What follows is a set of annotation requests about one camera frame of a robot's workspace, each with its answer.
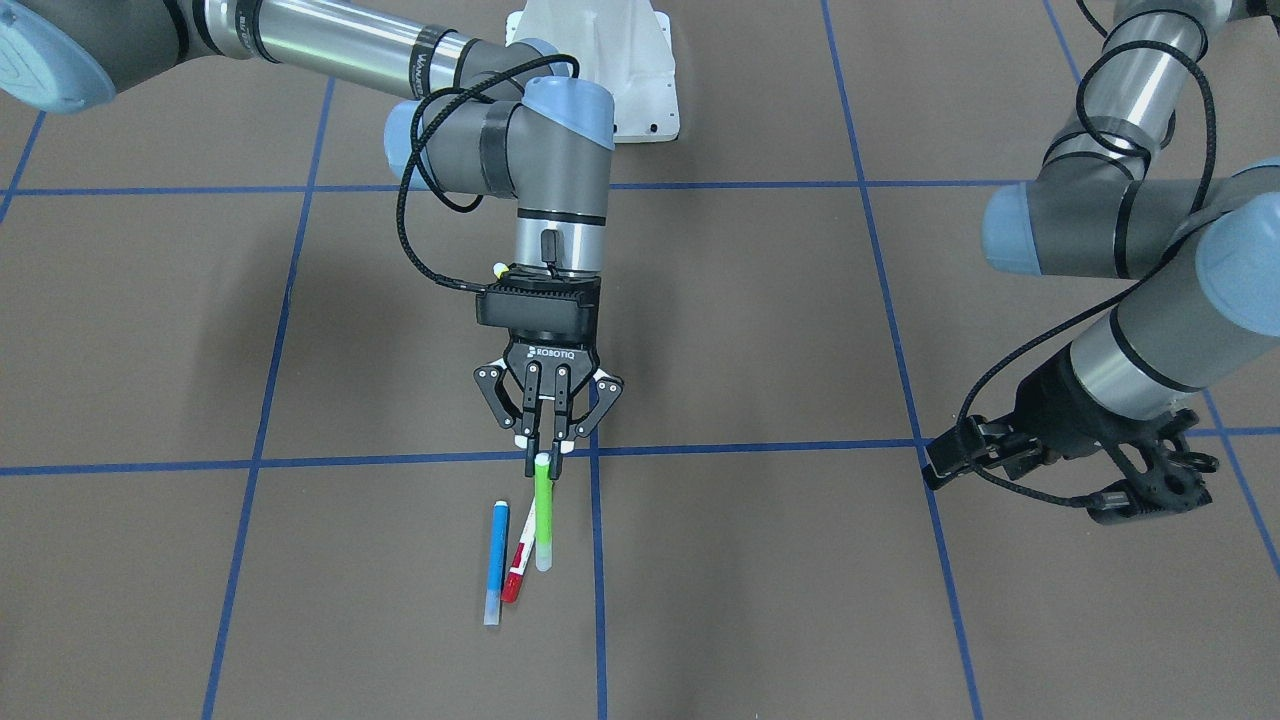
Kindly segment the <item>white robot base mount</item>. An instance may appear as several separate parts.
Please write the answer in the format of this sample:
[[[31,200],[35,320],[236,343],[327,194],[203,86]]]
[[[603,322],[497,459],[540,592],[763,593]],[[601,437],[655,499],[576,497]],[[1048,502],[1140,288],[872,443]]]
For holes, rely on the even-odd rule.
[[[506,42],[539,38],[579,59],[614,97],[614,140],[660,143],[681,131],[671,18],[650,1],[526,1]]]

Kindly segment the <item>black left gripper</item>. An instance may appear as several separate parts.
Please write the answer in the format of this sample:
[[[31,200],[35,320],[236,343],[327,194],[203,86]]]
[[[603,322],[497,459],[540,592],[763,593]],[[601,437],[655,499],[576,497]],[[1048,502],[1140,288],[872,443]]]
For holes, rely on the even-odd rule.
[[[1018,387],[1011,418],[961,419],[925,447],[922,478],[932,491],[978,469],[1012,480],[1060,459],[1088,457],[1132,438],[1132,420],[1100,405],[1069,355],[1055,355]]]

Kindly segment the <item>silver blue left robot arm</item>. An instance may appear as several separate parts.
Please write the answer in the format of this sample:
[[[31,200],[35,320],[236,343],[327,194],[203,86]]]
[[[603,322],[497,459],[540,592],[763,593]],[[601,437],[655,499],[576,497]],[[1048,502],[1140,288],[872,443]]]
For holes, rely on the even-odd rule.
[[[987,421],[964,401],[922,474],[1002,484],[1059,459],[1107,452],[1123,488],[1187,495],[1213,461],[1183,441],[1181,402],[1277,347],[1277,160],[1215,177],[1212,94],[1201,61],[1235,20],[1275,1],[1120,1],[1071,117],[1030,182],[998,190],[982,246],[1001,272],[1124,279],[1088,328]]]

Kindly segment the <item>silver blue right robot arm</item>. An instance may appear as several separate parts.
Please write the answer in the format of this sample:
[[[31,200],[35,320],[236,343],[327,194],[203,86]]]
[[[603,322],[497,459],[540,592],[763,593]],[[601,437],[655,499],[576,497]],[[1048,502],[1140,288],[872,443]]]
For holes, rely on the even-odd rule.
[[[396,232],[435,284],[471,293],[502,356],[474,373],[527,477],[556,479],[622,392],[596,351],[614,100],[539,40],[502,46],[347,1],[5,1],[3,90],[76,114],[205,56],[298,67],[399,99],[384,129]],[[492,283],[433,270],[408,236],[411,190],[457,213],[517,205]]]

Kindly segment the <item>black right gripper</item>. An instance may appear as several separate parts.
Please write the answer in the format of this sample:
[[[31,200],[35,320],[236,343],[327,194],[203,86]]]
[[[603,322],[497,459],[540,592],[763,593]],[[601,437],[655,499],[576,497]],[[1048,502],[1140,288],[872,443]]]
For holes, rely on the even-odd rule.
[[[474,379],[495,423],[511,430],[524,451],[527,478],[535,477],[540,451],[540,397],[553,398],[552,480],[557,480],[564,456],[596,430],[625,391],[620,377],[599,369],[600,299],[598,275],[504,275],[476,297],[477,323],[507,329],[509,345],[502,360],[477,366]],[[530,363],[540,365],[539,377],[547,380],[536,380],[536,391],[516,404],[507,379],[517,377],[529,392]],[[575,416],[573,404],[582,393],[590,407]]]

